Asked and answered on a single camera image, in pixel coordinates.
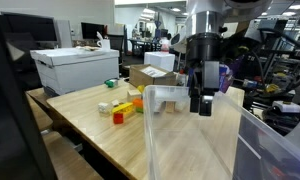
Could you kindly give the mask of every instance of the white cardboard box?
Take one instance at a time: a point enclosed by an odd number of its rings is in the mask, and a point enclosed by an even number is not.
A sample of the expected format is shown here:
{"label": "white cardboard box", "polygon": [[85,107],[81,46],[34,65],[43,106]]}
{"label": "white cardboard box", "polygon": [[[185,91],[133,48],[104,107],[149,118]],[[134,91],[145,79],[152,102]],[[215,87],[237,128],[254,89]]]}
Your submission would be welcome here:
{"label": "white cardboard box", "polygon": [[175,55],[166,52],[146,52],[144,64],[158,66],[167,71],[173,71]]}
{"label": "white cardboard box", "polygon": [[101,85],[108,79],[119,77],[119,52],[116,50],[35,50],[31,51],[31,57],[36,62],[45,90],[58,95]]}

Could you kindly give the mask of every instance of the ceiling light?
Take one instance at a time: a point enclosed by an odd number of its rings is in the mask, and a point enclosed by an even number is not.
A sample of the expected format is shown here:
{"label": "ceiling light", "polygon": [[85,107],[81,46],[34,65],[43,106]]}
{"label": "ceiling light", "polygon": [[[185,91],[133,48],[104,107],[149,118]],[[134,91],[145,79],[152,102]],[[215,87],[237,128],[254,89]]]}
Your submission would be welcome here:
{"label": "ceiling light", "polygon": [[293,16],[295,14],[296,14],[295,12],[284,12],[282,15],[284,15],[284,16]]}
{"label": "ceiling light", "polygon": [[141,17],[153,18],[153,15],[149,15],[149,14],[141,14]]}
{"label": "ceiling light", "polygon": [[181,10],[178,9],[178,8],[172,8],[171,11],[174,11],[174,12],[180,12]]}
{"label": "ceiling light", "polygon": [[300,9],[300,5],[292,5],[289,9]]}
{"label": "ceiling light", "polygon": [[151,13],[151,14],[156,13],[155,11],[153,11],[153,10],[151,10],[151,9],[148,9],[148,8],[145,8],[145,9],[143,10],[143,12],[144,12],[144,13]]}
{"label": "ceiling light", "polygon": [[146,21],[150,21],[150,19],[148,19],[148,18],[143,18],[143,17],[140,17],[139,19],[146,20]]}

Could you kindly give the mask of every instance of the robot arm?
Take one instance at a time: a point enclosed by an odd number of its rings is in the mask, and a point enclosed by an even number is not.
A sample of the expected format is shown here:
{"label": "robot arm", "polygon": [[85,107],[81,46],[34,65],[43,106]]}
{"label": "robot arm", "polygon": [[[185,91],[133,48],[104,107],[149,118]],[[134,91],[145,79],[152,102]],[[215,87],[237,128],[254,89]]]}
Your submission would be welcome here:
{"label": "robot arm", "polygon": [[175,50],[186,53],[186,64],[194,69],[190,112],[210,116],[214,93],[219,90],[219,61],[224,22],[246,21],[266,11],[271,0],[188,0],[186,30],[175,36]]}

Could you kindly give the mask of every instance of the black cable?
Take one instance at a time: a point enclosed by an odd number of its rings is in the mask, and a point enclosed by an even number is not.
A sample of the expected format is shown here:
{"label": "black cable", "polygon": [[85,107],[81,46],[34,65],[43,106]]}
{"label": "black cable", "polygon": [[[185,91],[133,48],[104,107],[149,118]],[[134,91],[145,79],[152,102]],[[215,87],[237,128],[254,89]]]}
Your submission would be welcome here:
{"label": "black cable", "polygon": [[300,48],[300,43],[296,40],[294,40],[293,38],[291,38],[290,36],[283,34],[282,32],[275,30],[275,29],[271,29],[271,28],[259,28],[259,31],[269,31],[269,32],[273,32],[277,35],[280,35],[281,37],[286,38],[288,41],[290,41],[291,43],[295,44],[296,47]]}
{"label": "black cable", "polygon": [[265,85],[265,79],[264,79],[264,76],[263,76],[263,68],[262,68],[261,60],[260,60],[259,56],[254,51],[251,51],[251,53],[258,61],[260,74],[261,74],[262,88],[263,88],[264,92],[267,92],[266,85]]}

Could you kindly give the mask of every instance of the clear plastic container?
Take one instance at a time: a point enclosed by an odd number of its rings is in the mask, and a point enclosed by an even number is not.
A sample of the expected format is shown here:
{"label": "clear plastic container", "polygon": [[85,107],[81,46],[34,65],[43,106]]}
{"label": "clear plastic container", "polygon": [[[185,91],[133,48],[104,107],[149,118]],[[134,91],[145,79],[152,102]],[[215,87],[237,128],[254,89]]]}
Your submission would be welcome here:
{"label": "clear plastic container", "polygon": [[[213,115],[204,117],[189,112],[188,88],[147,86],[149,179],[300,180],[300,149],[231,99],[217,93]],[[155,108],[163,101],[186,105],[167,113]]]}

